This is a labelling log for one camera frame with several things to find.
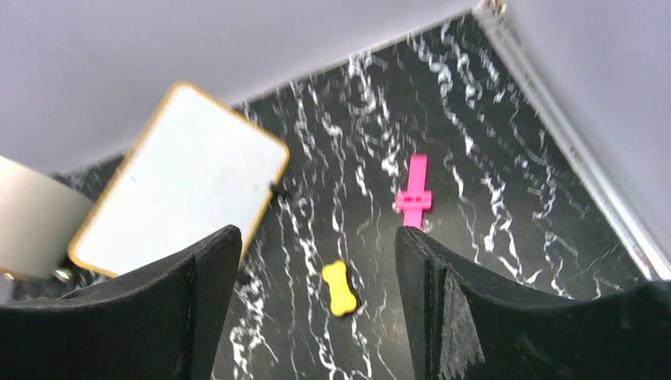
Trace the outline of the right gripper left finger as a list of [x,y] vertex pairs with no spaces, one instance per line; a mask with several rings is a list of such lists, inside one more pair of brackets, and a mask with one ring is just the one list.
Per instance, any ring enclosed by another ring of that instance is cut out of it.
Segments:
[[208,379],[241,245],[226,226],[61,298],[2,305],[2,378]]

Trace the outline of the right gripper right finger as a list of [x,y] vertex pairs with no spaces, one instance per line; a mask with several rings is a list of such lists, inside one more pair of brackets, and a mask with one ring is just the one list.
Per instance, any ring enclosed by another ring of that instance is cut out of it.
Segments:
[[575,301],[515,283],[421,230],[395,236],[417,379],[667,379],[670,284]]

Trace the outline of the yellow bone-shaped eraser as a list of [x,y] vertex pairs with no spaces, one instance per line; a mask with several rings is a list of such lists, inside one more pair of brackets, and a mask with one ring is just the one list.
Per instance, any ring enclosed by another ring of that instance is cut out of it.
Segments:
[[348,267],[342,260],[325,265],[322,280],[328,286],[330,310],[336,317],[352,314],[358,308],[358,299],[349,283]]

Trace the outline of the white whiteboard with orange frame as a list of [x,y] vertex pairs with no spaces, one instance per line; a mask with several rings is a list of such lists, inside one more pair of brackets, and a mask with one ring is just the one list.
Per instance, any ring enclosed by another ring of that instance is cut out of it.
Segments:
[[232,225],[248,251],[290,161],[279,137],[189,82],[174,83],[68,246],[121,276]]

